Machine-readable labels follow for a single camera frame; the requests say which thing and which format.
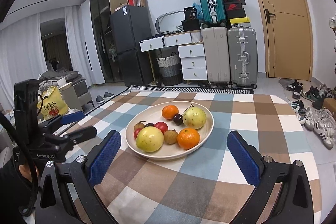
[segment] black sleeve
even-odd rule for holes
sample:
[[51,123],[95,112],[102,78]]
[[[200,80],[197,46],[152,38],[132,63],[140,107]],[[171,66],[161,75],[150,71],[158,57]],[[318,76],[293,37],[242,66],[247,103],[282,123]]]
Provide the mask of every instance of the black sleeve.
[[19,211],[19,206],[27,206],[31,195],[31,182],[19,174],[13,160],[0,168],[0,222],[26,223]]

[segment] teal suitcase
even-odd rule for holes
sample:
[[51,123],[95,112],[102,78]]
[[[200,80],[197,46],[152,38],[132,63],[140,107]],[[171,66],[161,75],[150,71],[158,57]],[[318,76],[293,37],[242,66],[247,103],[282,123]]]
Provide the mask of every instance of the teal suitcase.
[[200,0],[204,22],[210,26],[226,26],[223,0]]

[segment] laundry basket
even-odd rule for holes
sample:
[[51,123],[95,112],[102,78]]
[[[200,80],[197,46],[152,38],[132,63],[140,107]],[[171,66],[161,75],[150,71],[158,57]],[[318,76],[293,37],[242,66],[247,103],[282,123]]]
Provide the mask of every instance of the laundry basket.
[[181,60],[177,56],[176,52],[172,52],[171,56],[161,57],[157,56],[157,63],[160,67],[160,73],[162,75],[164,85],[177,85],[182,82],[181,75]]

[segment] yellow plastic bag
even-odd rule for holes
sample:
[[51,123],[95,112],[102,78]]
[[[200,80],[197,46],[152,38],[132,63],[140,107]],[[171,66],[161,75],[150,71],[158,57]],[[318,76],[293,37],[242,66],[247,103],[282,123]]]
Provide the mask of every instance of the yellow plastic bag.
[[[67,103],[62,99],[62,95],[56,86],[51,86],[42,94],[43,106],[41,113],[43,117],[48,120],[58,114],[64,115],[68,111]],[[41,98],[37,108],[41,107]]]

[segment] door frame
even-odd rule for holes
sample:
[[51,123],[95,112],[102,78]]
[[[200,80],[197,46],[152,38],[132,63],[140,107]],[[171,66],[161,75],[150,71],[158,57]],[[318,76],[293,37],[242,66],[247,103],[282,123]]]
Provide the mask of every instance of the door frame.
[[[307,15],[308,15],[308,22],[309,22],[309,30],[310,30],[310,73],[309,73],[309,80],[311,80],[311,75],[313,71],[313,58],[314,58],[314,52],[313,52],[313,33],[312,33],[312,24],[311,24],[311,18],[310,18],[310,11],[307,0],[304,0],[306,8],[307,8]],[[265,72],[266,77],[268,77],[269,73],[269,46],[268,46],[268,33],[267,33],[267,22],[265,17],[265,11],[263,6],[263,1],[258,0],[259,8],[260,8],[260,14],[261,14],[261,20],[262,20],[262,27],[264,32],[264,42],[265,42]]]

